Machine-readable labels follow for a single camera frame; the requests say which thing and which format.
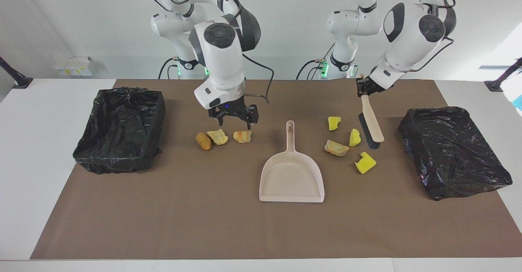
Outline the notched yellow sponge piece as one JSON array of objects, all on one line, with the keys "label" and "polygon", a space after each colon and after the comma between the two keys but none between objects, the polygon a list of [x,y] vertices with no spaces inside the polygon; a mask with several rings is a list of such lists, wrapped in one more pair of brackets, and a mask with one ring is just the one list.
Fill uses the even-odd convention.
[{"label": "notched yellow sponge piece", "polygon": [[367,152],[360,153],[360,159],[354,162],[360,174],[365,174],[377,165],[377,161]]}]

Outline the beige plastic dustpan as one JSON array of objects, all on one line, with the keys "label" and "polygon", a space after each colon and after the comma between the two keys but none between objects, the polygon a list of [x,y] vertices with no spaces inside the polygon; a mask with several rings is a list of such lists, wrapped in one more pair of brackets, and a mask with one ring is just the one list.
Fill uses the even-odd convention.
[{"label": "beige plastic dustpan", "polygon": [[259,200],[273,203],[324,203],[325,189],[318,164],[295,148],[295,123],[285,124],[286,150],[263,165]]}]

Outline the white box yellow label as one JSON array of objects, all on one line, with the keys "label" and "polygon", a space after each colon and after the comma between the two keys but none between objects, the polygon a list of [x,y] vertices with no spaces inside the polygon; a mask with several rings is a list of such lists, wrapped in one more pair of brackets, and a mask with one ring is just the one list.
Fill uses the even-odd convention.
[{"label": "white box yellow label", "polygon": [[86,57],[71,57],[67,60],[64,71],[66,75],[92,77],[95,71],[92,58]]}]

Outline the black bag lined bin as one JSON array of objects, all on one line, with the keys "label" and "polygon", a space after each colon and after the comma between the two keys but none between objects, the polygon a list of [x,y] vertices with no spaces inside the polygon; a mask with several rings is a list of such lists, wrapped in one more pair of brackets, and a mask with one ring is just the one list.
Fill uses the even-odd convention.
[{"label": "black bag lined bin", "polygon": [[73,158],[96,174],[149,170],[161,152],[165,113],[161,91],[125,86],[99,90]]},{"label": "black bag lined bin", "polygon": [[513,184],[511,174],[462,107],[407,110],[398,131],[432,200],[470,197]]}]

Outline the beige hand brush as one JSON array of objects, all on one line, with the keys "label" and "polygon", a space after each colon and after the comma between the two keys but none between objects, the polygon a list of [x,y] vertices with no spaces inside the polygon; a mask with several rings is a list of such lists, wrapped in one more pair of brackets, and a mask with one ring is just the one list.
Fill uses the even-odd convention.
[{"label": "beige hand brush", "polygon": [[[364,74],[360,73],[360,75],[358,75],[357,78],[366,77]],[[377,121],[375,112],[371,107],[369,96],[362,95],[360,99],[362,104],[362,112],[358,115],[358,119],[362,126],[364,137],[367,141],[368,147],[372,150],[377,150],[385,139],[381,131],[380,125]]]}]

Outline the pale yellow toy dumpling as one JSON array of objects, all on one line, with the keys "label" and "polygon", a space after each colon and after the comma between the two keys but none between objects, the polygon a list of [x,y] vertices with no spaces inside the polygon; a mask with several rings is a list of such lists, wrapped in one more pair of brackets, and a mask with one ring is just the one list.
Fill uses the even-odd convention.
[{"label": "pale yellow toy dumpling", "polygon": [[224,145],[229,141],[229,137],[222,129],[207,131],[206,134],[218,146]]}]

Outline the brown table mat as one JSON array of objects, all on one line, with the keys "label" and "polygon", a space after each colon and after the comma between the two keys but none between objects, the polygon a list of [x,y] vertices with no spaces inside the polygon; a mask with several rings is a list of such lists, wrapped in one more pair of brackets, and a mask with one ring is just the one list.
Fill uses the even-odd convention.
[{"label": "brown table mat", "polygon": [[[360,128],[354,81],[275,81],[259,106],[249,144],[204,151],[195,136],[215,130],[193,91],[199,81],[118,80],[161,91],[166,115],[150,170],[94,174],[76,165],[31,259],[299,259],[522,257],[522,233],[497,192],[435,201],[406,154],[398,126],[411,108],[444,107],[433,81],[399,81],[373,94],[385,142],[344,157],[324,150]],[[328,130],[328,116],[342,118]],[[298,151],[322,173],[324,203],[259,200],[263,165],[286,148],[295,122]],[[367,152],[377,165],[360,174]]]}]

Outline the brown toy croquette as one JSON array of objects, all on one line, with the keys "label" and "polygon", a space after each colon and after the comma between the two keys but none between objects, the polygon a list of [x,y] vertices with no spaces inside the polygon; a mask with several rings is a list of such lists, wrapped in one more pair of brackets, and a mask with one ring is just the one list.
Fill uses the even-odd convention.
[{"label": "brown toy croquette", "polygon": [[201,147],[202,150],[204,150],[204,151],[211,150],[212,140],[207,136],[206,133],[200,131],[199,133],[196,134],[195,139],[196,139],[199,147]]}]

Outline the beige toy pastry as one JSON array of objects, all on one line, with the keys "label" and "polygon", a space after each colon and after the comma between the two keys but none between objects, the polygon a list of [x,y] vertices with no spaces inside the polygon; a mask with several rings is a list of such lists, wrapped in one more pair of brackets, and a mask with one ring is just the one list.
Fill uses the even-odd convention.
[{"label": "beige toy pastry", "polygon": [[350,148],[348,146],[345,146],[344,144],[340,144],[329,139],[326,141],[324,150],[327,153],[330,153],[337,157],[343,157],[347,154]]}]

